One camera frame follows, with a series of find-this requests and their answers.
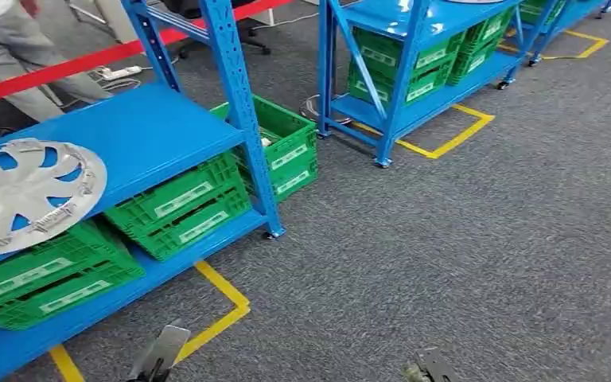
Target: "gray carpet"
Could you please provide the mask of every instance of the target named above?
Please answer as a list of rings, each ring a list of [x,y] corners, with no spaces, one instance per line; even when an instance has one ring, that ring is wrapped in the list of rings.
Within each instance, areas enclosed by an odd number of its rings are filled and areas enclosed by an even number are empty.
[[[110,43],[74,26],[62,2],[44,6],[68,55]],[[276,14],[314,11],[296,2]],[[611,14],[577,30],[611,40]],[[317,19],[259,39],[273,54],[245,48],[252,89],[296,110],[317,92]],[[560,37],[549,53],[587,45]],[[223,101],[207,54],[177,69],[194,99]],[[401,381],[401,366],[434,345],[466,381],[611,381],[611,42],[588,60],[523,68],[506,91],[463,104],[496,118],[438,160],[397,146],[380,170],[368,148],[320,141],[319,181],[280,207],[287,235],[256,232],[209,259],[252,311],[171,380]],[[471,122],[447,111],[407,140],[434,148]],[[87,381],[120,381],[167,322],[196,332],[231,308],[191,270],[65,345]],[[14,379],[61,377],[44,355]]]

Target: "shelf diagonal brace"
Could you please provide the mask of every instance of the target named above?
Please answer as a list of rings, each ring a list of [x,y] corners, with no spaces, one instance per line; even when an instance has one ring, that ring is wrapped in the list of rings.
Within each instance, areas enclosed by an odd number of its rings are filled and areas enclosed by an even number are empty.
[[[156,28],[156,22],[149,15],[148,6],[144,3],[144,0],[121,0],[121,2],[139,40],[143,44],[146,43],[144,52],[153,63],[151,66],[154,67],[158,80],[167,84],[173,90],[181,92],[181,84],[169,60],[167,48],[162,42],[158,28]]]
[[[414,63],[418,60],[420,49],[420,37],[422,29],[425,26],[427,9],[430,6],[430,0],[414,0],[411,8],[411,17],[407,28],[407,35],[404,38],[402,47],[402,55],[399,58],[399,66],[395,78],[395,88],[392,90],[390,98],[390,107],[387,109],[387,119],[381,126],[383,137],[380,139],[379,145],[376,147],[376,163],[382,167],[390,165],[390,152],[395,140],[399,138],[399,132],[403,127],[399,126],[399,115],[401,108],[404,105],[406,93],[409,86],[409,77],[413,70]]]
[[[355,38],[352,36],[352,30],[350,29],[348,19],[343,14],[343,8],[341,7],[341,4],[338,3],[338,0],[326,0],[326,2],[330,6],[338,26],[341,28],[341,33],[343,33],[343,38],[345,39],[345,43],[348,45],[352,59],[355,61],[355,65],[360,70],[364,84],[369,90],[369,95],[371,96],[373,105],[376,107],[376,111],[378,112],[380,119],[385,120],[387,118],[385,107],[383,107],[383,104],[380,102],[380,97],[378,96],[376,86],[373,84],[371,73],[369,73],[367,65],[364,63],[364,58],[362,57],[359,45],[357,45]]]
[[[207,26],[209,45],[230,106],[230,123],[244,135],[244,155],[259,199],[257,208],[267,218],[269,233],[275,237],[280,236],[284,233],[284,228],[280,223],[273,189],[270,186],[266,157],[259,136],[259,122],[231,1],[200,1],[199,4]]]

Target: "red barrier belt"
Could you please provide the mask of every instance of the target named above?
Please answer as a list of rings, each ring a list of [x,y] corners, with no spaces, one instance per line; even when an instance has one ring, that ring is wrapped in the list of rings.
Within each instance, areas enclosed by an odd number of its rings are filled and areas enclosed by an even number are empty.
[[[233,10],[236,20],[248,18],[252,14],[258,14],[269,8],[275,8],[287,4],[290,0],[258,0],[249,3],[245,6],[240,6]],[[202,20],[195,20],[194,25],[204,27]],[[164,43],[169,44],[185,38],[186,35],[175,29],[165,29],[161,32],[161,38]],[[54,80],[59,80],[66,76],[76,74],[78,72],[87,72],[98,66],[110,64],[118,60],[123,60],[135,54],[143,52],[142,44],[139,40],[132,41],[126,44],[112,46],[108,49],[90,53],[85,56],[77,57],[73,60],[65,61],[61,64],[48,66],[22,76],[14,77],[9,80],[0,82],[0,98],[20,92],[41,84],[47,84]]]

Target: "office chair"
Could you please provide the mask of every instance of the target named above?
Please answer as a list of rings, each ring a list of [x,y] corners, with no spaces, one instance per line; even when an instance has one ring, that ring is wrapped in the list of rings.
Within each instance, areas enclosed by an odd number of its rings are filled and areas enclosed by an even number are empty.
[[[244,6],[245,4],[249,4],[253,1],[254,0],[231,0],[231,4],[233,5],[233,8],[237,8],[238,6]],[[188,18],[189,20],[202,17],[200,6],[198,5],[198,0],[162,0],[162,2],[163,4],[165,4],[165,6],[170,12],[180,14],[181,16],[183,16],[184,18]],[[262,54],[270,54],[270,48],[268,48],[265,44],[252,38],[256,36],[256,32],[251,28],[242,27],[239,22],[238,34],[240,36],[241,43],[261,48]],[[179,57],[182,59],[186,59],[189,56],[189,52],[191,50],[194,50],[197,46],[197,41],[192,41],[181,46],[178,51]]]

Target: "power strip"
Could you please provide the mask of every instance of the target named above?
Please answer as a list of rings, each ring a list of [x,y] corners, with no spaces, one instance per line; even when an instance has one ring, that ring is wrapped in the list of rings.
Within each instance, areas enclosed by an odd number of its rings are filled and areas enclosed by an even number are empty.
[[[102,76],[103,80],[113,81],[121,79],[123,77],[133,76],[135,74],[141,73],[142,70],[143,69],[141,66],[129,66],[125,69],[116,70],[115,72],[109,68],[101,68],[97,72],[100,76]]]

